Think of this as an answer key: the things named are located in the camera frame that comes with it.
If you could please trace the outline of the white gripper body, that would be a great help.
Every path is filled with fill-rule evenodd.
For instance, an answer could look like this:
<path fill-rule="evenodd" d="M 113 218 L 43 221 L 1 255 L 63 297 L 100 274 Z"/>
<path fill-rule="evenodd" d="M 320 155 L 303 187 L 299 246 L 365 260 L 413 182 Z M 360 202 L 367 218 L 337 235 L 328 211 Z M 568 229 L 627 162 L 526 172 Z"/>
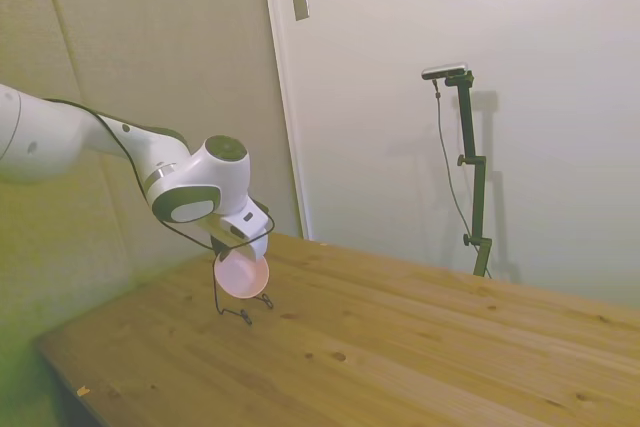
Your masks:
<path fill-rule="evenodd" d="M 237 212 L 221 216 L 219 226 L 231 250 L 246 258 L 263 258 L 268 246 L 270 216 L 253 199 Z"/>

